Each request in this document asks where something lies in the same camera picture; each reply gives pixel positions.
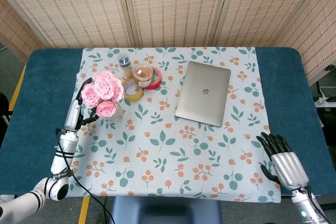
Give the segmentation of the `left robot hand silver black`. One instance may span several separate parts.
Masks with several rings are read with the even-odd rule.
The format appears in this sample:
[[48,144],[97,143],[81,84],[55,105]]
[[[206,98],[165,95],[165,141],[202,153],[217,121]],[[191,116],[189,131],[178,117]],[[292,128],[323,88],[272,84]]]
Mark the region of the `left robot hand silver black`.
[[87,79],[83,82],[81,88],[79,89],[77,96],[74,100],[72,100],[67,117],[65,120],[65,130],[77,132],[82,125],[87,125],[88,123],[92,123],[96,121],[99,116],[96,115],[96,112],[92,112],[89,118],[84,119],[81,113],[81,107],[83,104],[83,99],[81,97],[81,92],[85,85],[90,84],[92,82],[92,78]]

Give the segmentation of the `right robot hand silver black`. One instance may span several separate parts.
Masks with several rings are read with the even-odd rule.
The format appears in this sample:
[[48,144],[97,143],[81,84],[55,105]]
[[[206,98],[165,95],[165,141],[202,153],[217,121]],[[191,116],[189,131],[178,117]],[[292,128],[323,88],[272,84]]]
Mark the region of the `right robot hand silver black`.
[[289,191],[308,185],[309,178],[299,158],[281,135],[262,132],[261,136],[257,136],[257,140],[264,148],[276,172],[275,175],[271,174],[267,167],[261,164],[260,168],[268,180],[282,185]]

